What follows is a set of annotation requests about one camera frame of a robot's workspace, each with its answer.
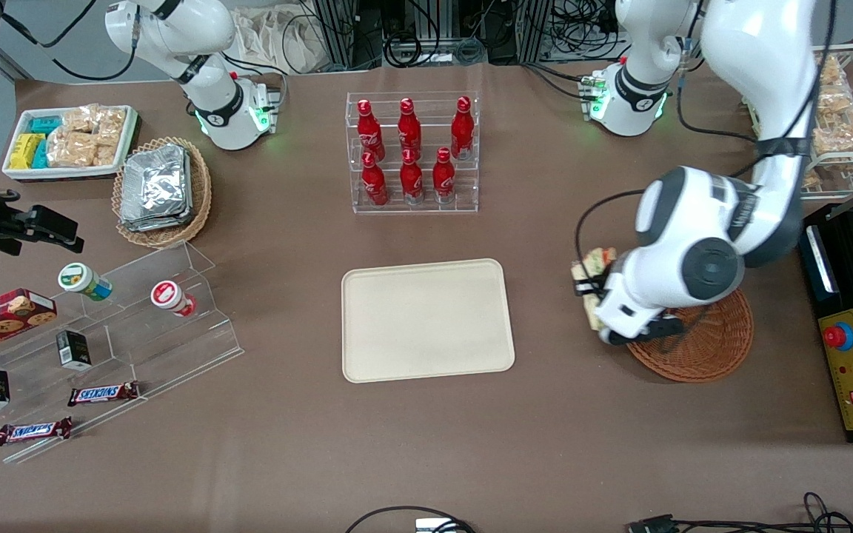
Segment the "snickers bar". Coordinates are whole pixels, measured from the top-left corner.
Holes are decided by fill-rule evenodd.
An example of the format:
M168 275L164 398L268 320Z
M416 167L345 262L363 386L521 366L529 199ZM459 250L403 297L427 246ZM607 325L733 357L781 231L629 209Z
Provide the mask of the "snickers bar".
M71 389L71 399L68 400L68 407L73 407L78 403L137 398L139 395L140 391L136 381L128 381L119 385L91 387L90 389Z
M0 446L38 438L57 438L60 436L62 439L67 439L71 436L71 425L70 416L47 424L31 424L29 426L6 424L0 429Z

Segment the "brown table surface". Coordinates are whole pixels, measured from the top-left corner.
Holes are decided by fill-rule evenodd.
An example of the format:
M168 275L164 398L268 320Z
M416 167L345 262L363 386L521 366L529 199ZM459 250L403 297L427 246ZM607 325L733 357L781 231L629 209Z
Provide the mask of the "brown table surface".
M664 512L801 519L806 490L853 517L853 445L843 442L794 255L747 273L752 353L704 385L665 381L626 348L602 344L569 287L582 209L676 165L730 172L749 157L744 142L681 128L673 101L647 134L616 138L519 67L380 68L290 83L277 134L240 152L203 137L172 82L17 85L19 110L131 104L144 119L140 141L179 135L200 148L214 207L193 243L216 262L213 292L246 354L30 462L0 463L0 533L341 532L400 503L436 506L488 533L619 531ZM480 212L353 215L346 93L466 88L483 99ZM742 131L745 112L725 105L734 98L701 70L685 111L696 125ZM148 252L116 234L109 181L0 176L0 187L78 220L80 258L98 270ZM630 198L596 213L586 245L634 246L635 206ZM511 370L346 381L345 272L481 257L505 270ZM0 293L55 293L55 273L77 259L48 245L0 254ZM363 529L410 530L410 515Z

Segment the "yellow snack box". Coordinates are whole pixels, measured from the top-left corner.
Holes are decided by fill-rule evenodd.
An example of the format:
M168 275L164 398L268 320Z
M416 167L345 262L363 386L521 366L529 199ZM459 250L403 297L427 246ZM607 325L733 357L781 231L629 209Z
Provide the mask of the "yellow snack box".
M9 156L9 167L30 169L35 158L38 143L44 141L44 134L21 134L15 139L15 149Z

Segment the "aluminum foil packet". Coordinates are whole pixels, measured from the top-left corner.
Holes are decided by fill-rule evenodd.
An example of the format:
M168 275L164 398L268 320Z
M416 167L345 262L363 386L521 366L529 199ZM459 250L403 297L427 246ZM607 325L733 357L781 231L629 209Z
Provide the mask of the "aluminum foil packet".
M132 232L180 226L193 219L190 154L170 143L131 155L121 185L121 225Z

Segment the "white robotic arm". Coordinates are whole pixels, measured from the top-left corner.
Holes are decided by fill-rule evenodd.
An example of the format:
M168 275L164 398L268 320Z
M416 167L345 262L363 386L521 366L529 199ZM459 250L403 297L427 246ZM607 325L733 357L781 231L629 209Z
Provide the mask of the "white robotic arm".
M619 61L592 77L605 82L589 117L617 135L650 129L666 100L667 85L680 66L675 35L689 30L697 11L694 0L617 0L618 23L631 39L626 63Z
M231 77L219 53L235 25L218 0L138 0L111 4L104 15L111 41L164 71L196 107L216 146L239 150L270 131L267 88Z
M640 247L613 264L597 317L602 338L623 343L674 333L667 308L728 295L744 267L795 246L816 66L809 28L814 0L711 0L702 50L711 68L755 106L762 128L752 184L677 168L640 199ZM780 138L791 141L780 141Z

